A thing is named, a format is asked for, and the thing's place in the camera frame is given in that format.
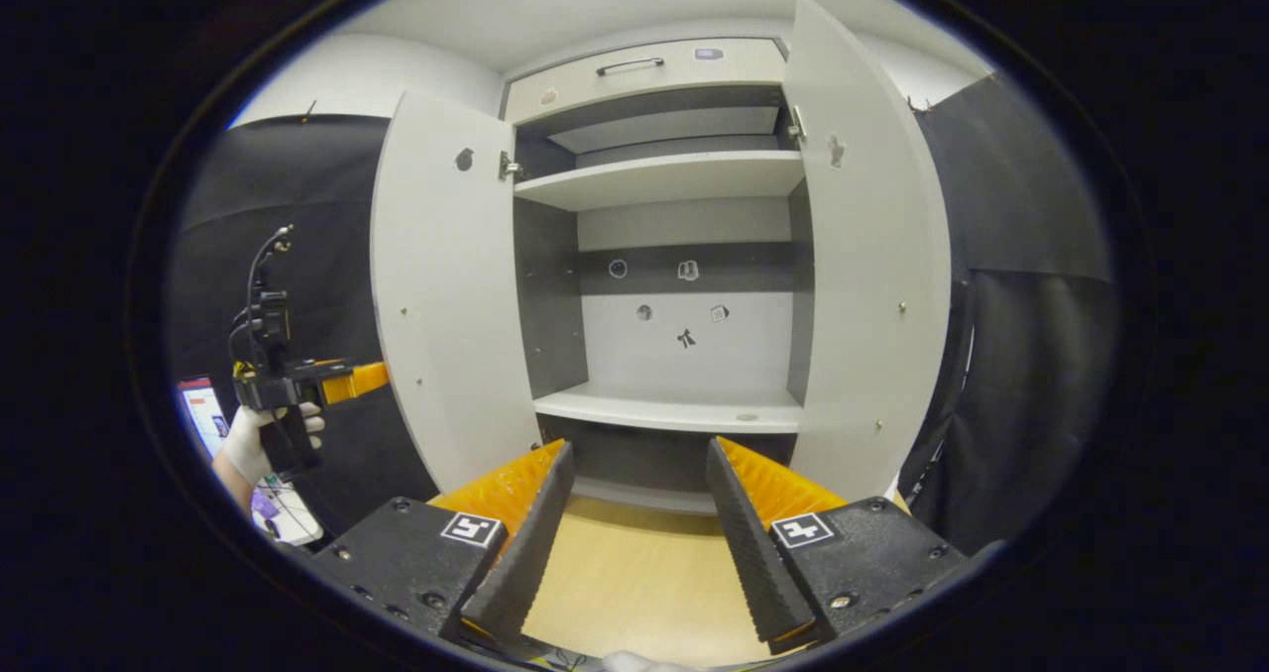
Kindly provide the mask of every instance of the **wooden floor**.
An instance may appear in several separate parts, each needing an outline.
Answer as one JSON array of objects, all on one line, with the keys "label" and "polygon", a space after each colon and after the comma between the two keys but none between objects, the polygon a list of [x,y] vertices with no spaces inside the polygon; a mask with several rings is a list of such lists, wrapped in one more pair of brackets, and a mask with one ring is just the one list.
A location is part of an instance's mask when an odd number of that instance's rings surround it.
[{"label": "wooden floor", "polygon": [[590,657],[711,667],[772,657],[718,519],[572,497],[524,634]]}]

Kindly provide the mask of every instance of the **ceiling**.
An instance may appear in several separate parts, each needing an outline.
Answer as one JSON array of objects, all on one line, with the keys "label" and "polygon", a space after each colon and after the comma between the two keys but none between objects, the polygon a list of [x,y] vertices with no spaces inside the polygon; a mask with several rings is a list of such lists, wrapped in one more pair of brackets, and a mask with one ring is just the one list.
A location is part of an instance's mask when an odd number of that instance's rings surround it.
[{"label": "ceiling", "polygon": [[[341,34],[386,34],[458,52],[504,72],[613,32],[707,18],[793,18],[794,0],[383,0]],[[853,30],[907,44],[971,75],[983,61],[896,0],[816,0]]]}]

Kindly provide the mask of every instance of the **black curtain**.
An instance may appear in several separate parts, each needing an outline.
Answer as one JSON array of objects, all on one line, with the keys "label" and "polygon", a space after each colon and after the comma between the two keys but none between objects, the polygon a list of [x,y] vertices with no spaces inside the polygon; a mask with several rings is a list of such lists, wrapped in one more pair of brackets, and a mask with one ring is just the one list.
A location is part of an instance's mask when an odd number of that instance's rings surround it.
[{"label": "black curtain", "polygon": [[[371,293],[371,198],[388,120],[278,117],[227,129],[207,153],[176,233],[165,332],[174,378],[209,374],[226,415],[228,323],[246,303],[256,249],[294,224],[294,246],[270,261],[270,287],[291,298],[291,352],[379,361]],[[338,536],[390,497],[426,501],[435,483],[414,448],[391,388],[324,411],[325,464],[296,482]]]},{"label": "black curtain", "polygon": [[953,303],[900,491],[972,554],[1018,536],[1077,464],[1114,356],[1117,289],[1095,194],[1006,77],[916,118],[947,205]]}]

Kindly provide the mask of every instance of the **door hinge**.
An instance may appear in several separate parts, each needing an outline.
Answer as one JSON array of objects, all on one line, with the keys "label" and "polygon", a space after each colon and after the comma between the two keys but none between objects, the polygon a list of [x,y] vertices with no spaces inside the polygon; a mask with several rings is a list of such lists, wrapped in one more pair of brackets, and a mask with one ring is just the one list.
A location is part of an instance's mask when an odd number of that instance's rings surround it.
[{"label": "door hinge", "polygon": [[789,109],[789,118],[793,119],[793,124],[789,124],[789,138],[794,141],[806,141],[806,127],[802,124],[802,110],[798,109],[797,104]]},{"label": "door hinge", "polygon": [[497,157],[497,179],[505,181],[508,175],[513,175],[513,181],[515,180],[514,176],[520,176],[520,179],[523,179],[524,166],[516,165],[515,161],[511,161],[511,157],[506,156],[506,152],[503,152]]}]

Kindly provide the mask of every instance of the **drawer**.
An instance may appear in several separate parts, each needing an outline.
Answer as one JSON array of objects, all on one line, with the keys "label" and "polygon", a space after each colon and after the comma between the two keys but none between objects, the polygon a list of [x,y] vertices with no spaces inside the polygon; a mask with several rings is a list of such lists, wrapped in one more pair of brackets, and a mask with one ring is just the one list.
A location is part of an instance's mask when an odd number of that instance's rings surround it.
[{"label": "drawer", "polygon": [[[602,67],[612,67],[599,75]],[[770,38],[703,38],[614,49],[515,80],[504,120],[525,124],[604,99],[716,85],[779,85],[784,56]]]}]

